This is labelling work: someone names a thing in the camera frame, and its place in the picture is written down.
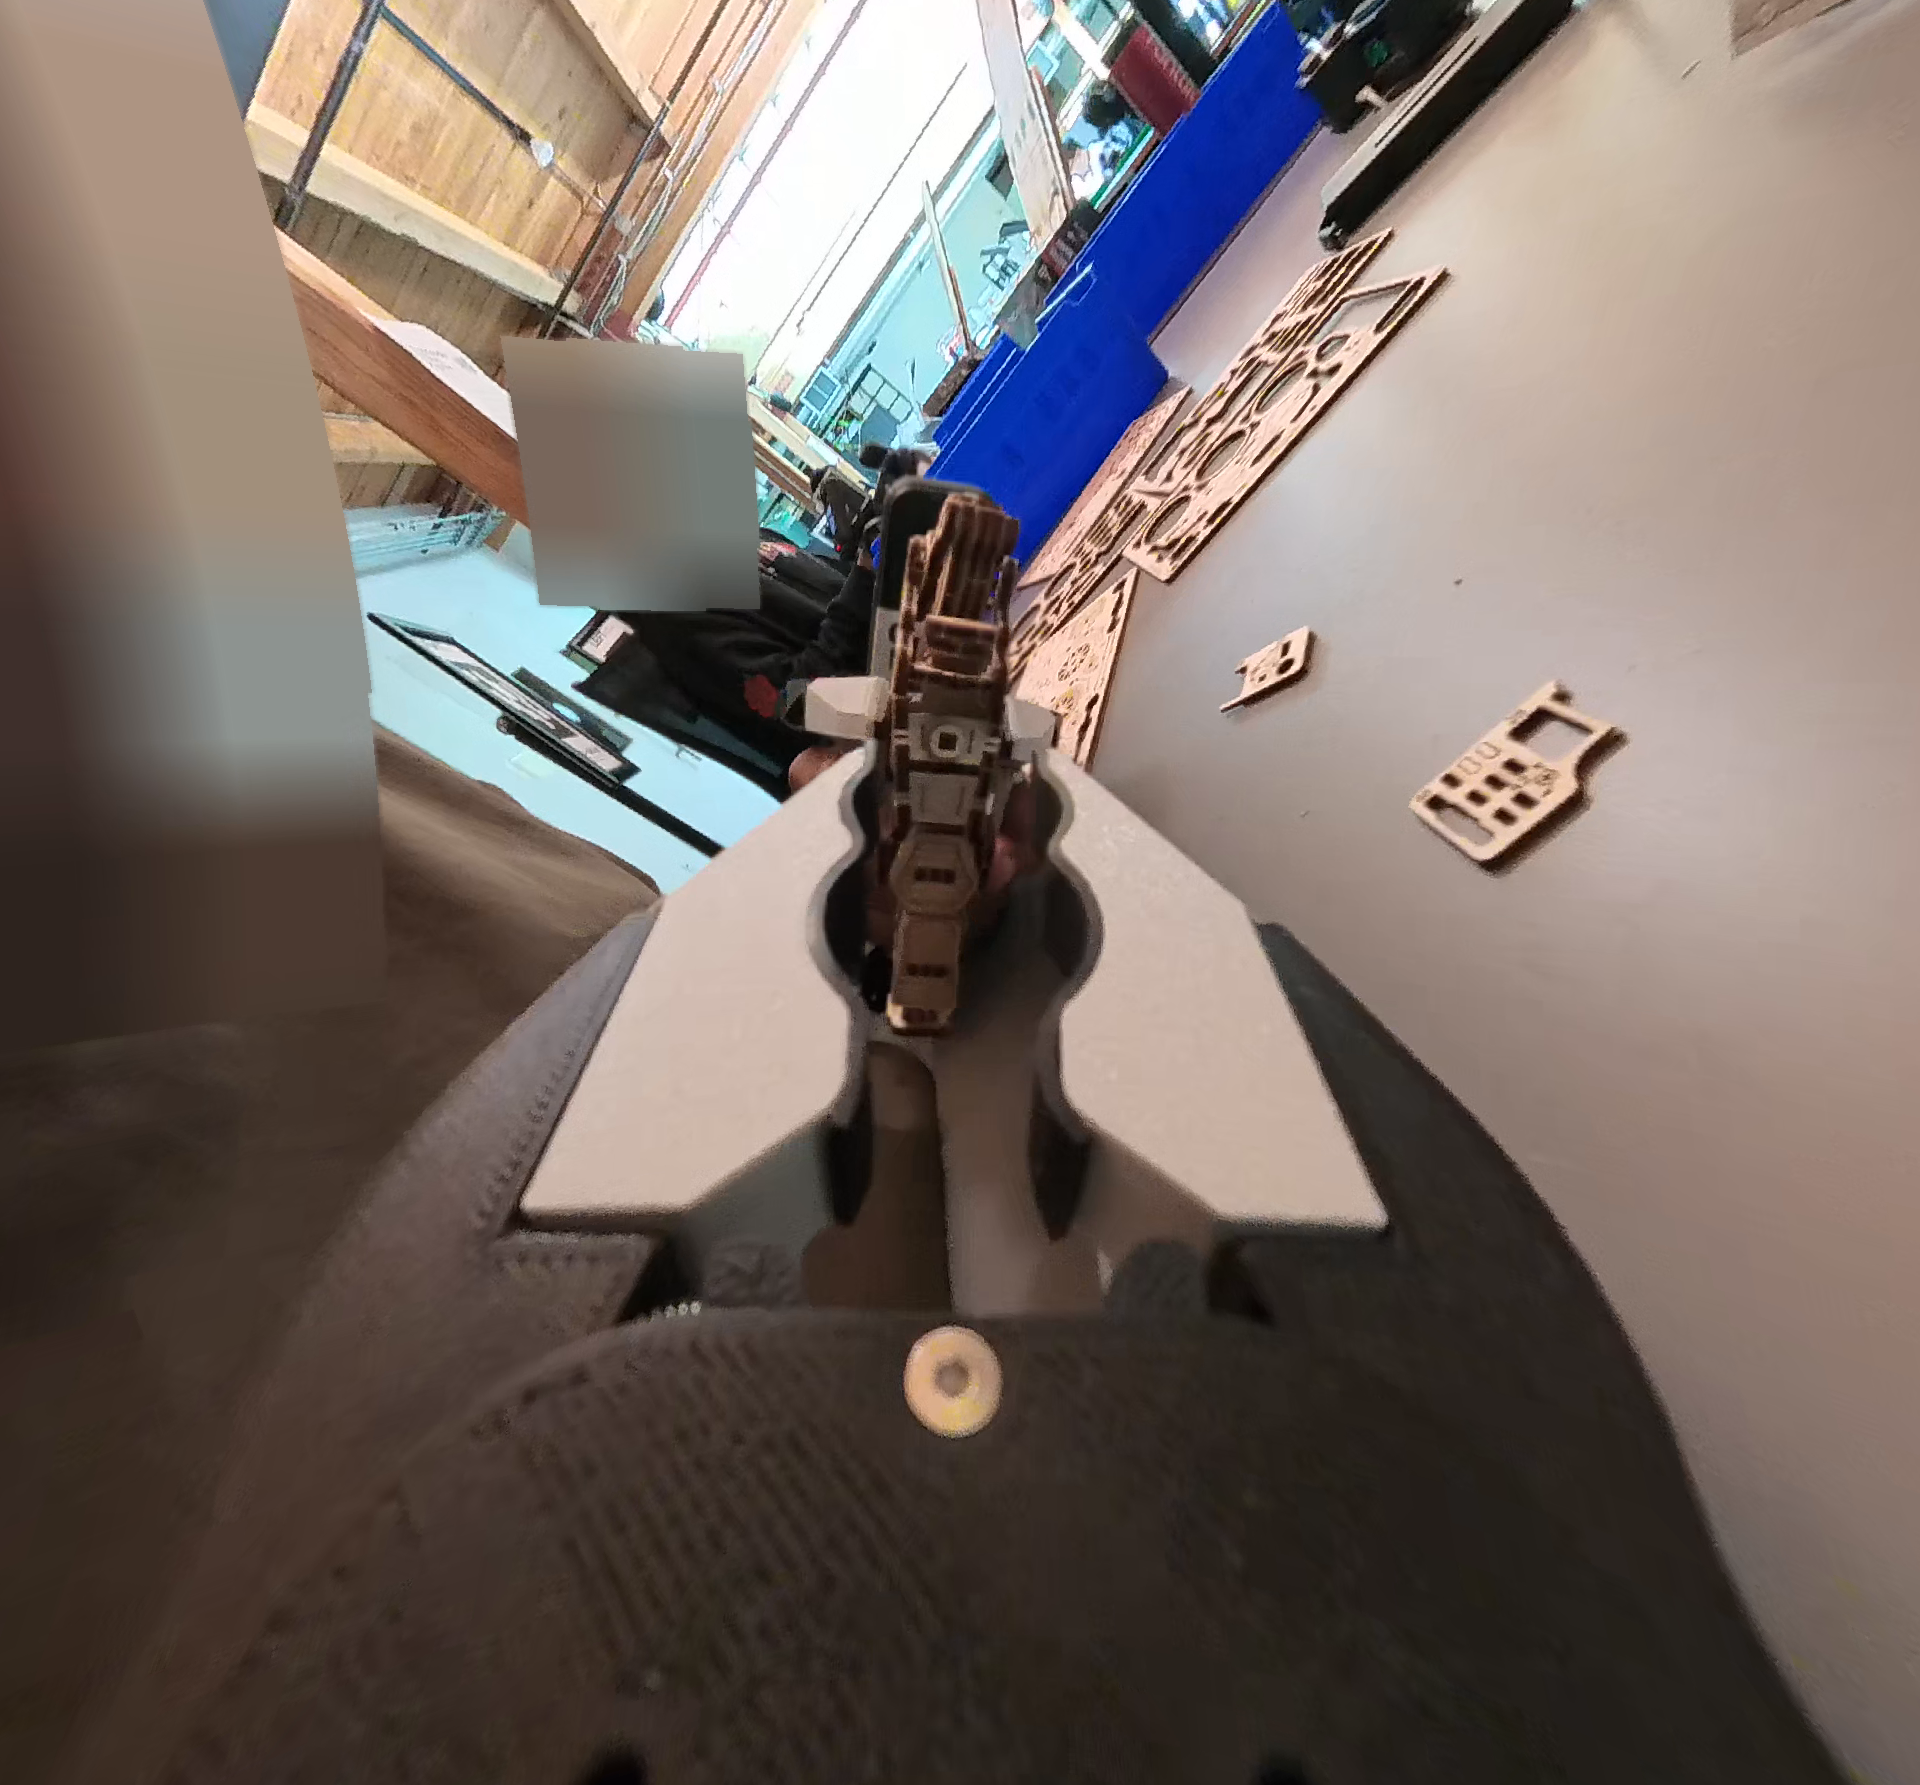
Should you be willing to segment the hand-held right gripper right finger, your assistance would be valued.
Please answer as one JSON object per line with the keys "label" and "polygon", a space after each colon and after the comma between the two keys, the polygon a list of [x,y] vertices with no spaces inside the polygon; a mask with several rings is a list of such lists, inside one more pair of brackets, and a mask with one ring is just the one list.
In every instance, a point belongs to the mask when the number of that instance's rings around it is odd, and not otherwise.
{"label": "hand-held right gripper right finger", "polygon": [[1378,1198],[1247,907],[1047,753],[1041,1100],[1079,1237],[1377,1237]]}

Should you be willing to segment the narrow wooden puzzle sheet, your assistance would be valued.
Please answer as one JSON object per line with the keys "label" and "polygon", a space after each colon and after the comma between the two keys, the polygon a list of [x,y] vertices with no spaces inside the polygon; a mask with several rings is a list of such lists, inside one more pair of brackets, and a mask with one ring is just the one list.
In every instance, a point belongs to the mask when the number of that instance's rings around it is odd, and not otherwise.
{"label": "narrow wooden puzzle sheet", "polygon": [[1124,567],[1032,649],[1012,680],[1012,693],[1052,714],[1052,749],[1082,769],[1098,749],[1137,584],[1140,570]]}

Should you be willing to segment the black flat bar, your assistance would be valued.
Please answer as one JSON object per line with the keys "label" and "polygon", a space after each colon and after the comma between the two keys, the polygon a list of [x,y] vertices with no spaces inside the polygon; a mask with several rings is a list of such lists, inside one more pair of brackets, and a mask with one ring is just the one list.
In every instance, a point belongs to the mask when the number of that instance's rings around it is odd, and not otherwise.
{"label": "black flat bar", "polygon": [[1322,251],[1343,248],[1569,14],[1573,0],[1494,0],[1479,14],[1322,189]]}

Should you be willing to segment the small square wooden puzzle piece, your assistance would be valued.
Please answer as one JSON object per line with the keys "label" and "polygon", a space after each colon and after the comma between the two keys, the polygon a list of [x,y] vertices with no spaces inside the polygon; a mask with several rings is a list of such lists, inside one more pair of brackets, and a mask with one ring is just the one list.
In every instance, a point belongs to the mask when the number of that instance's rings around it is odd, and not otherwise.
{"label": "small square wooden puzzle piece", "polygon": [[1221,714],[1247,711],[1249,706],[1288,689],[1312,665],[1315,630],[1308,623],[1261,645],[1237,662],[1237,691],[1221,706]]}

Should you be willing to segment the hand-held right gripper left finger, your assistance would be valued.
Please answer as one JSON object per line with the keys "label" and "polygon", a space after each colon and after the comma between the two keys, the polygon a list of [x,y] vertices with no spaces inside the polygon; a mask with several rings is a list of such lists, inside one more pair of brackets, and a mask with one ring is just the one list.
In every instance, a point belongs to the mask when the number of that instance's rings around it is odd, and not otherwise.
{"label": "hand-held right gripper left finger", "polygon": [[535,1226],[818,1232],[826,1144],[860,1107],[868,1012],[829,952],[829,889],[868,833],[846,753],[678,885],[535,1163]]}

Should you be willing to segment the upright plywood board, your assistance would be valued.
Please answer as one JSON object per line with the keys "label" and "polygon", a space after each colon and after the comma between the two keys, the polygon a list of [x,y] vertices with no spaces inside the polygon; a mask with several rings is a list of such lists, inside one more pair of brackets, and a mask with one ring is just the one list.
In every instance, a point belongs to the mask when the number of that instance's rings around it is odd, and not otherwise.
{"label": "upright plywood board", "polygon": [[1027,61],[1021,0],[974,0],[974,11],[998,140],[1027,228],[1044,245],[1072,211],[1072,189],[1041,82]]}

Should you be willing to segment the wooden puzzle frame offcut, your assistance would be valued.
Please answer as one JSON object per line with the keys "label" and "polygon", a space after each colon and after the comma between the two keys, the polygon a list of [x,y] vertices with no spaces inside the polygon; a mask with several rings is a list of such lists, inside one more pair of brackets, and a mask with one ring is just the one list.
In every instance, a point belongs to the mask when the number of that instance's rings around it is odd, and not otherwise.
{"label": "wooden puzzle frame offcut", "polygon": [[1484,871],[1514,864],[1589,802],[1589,773],[1627,732],[1587,714],[1558,677],[1529,691],[1418,785],[1406,806]]}

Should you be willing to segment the black charger device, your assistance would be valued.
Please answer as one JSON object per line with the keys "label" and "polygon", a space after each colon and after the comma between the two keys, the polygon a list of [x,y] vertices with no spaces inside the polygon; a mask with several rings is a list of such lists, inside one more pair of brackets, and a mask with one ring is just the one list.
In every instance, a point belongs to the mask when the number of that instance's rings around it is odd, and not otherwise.
{"label": "black charger device", "polygon": [[1475,0],[1357,0],[1308,35],[1297,92],[1330,132],[1351,127],[1410,89],[1474,22]]}

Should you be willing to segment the wooden puzzle model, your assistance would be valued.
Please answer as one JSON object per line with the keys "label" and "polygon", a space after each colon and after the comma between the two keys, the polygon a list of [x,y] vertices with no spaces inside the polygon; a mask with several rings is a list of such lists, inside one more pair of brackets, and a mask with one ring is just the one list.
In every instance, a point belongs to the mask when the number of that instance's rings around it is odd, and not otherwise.
{"label": "wooden puzzle model", "polygon": [[908,556],[877,767],[860,790],[860,987],[903,1041],[954,1027],[965,965],[1035,852],[1028,767],[1008,750],[1016,544],[1017,522],[965,486]]}

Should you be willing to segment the person's brown sweater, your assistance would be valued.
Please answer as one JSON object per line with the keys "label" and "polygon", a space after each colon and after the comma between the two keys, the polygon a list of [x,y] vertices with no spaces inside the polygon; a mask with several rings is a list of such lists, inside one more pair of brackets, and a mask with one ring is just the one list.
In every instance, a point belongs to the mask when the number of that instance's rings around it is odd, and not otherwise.
{"label": "person's brown sweater", "polygon": [[651,881],[376,728],[376,1004],[2,1061],[2,1780],[52,1782],[204,1531],[322,1244]]}

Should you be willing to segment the grey desk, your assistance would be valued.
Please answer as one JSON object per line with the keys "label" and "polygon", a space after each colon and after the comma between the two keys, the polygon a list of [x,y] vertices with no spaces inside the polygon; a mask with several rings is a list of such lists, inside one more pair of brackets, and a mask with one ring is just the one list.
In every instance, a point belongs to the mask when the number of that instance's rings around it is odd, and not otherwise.
{"label": "grey desk", "polygon": [[[1410,1198],[1274,1315],[1554,1515],[1646,1727],[1557,1782],[1917,1780],[1917,0],[1587,0],[1385,206],[1448,284],[1171,584],[1097,774],[1281,928]],[[1308,669],[1221,714],[1295,626]],[[1484,871],[1406,806],[1558,677]]]}

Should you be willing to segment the large wooden puzzle sheet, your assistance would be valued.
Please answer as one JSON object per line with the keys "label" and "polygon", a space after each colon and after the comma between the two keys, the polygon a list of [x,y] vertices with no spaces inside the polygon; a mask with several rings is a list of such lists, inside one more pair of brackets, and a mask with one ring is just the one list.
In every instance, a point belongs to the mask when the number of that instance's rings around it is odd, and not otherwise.
{"label": "large wooden puzzle sheet", "polygon": [[1316,260],[1125,485],[1124,560],[1160,584],[1252,500],[1362,368],[1448,284],[1378,273],[1393,232]]}

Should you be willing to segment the engraved wooden puzzle sheet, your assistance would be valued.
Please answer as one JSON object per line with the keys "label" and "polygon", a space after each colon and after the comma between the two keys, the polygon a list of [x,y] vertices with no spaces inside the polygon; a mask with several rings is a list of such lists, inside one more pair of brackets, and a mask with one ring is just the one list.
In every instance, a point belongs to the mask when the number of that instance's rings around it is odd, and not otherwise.
{"label": "engraved wooden puzzle sheet", "polygon": [[1121,430],[1114,448],[1103,455],[1079,494],[1068,500],[1062,522],[1041,539],[1032,560],[1023,560],[1021,587],[1044,580],[1072,561],[1093,533],[1098,513],[1124,494],[1140,466],[1167,442],[1191,405],[1194,388],[1186,378],[1169,377],[1156,400]]}

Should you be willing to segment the black framed board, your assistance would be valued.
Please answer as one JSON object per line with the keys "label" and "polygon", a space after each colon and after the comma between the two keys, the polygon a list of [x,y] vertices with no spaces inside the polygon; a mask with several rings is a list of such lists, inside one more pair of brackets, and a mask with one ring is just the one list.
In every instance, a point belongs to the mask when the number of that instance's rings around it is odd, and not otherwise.
{"label": "black framed board", "polygon": [[605,789],[627,785],[635,778],[639,767],[621,750],[613,750],[598,732],[589,732],[576,716],[554,706],[554,700],[542,697],[535,689],[484,662],[483,653],[454,634],[380,610],[372,610],[366,618],[375,630],[476,693],[511,738],[551,763],[563,763]]}

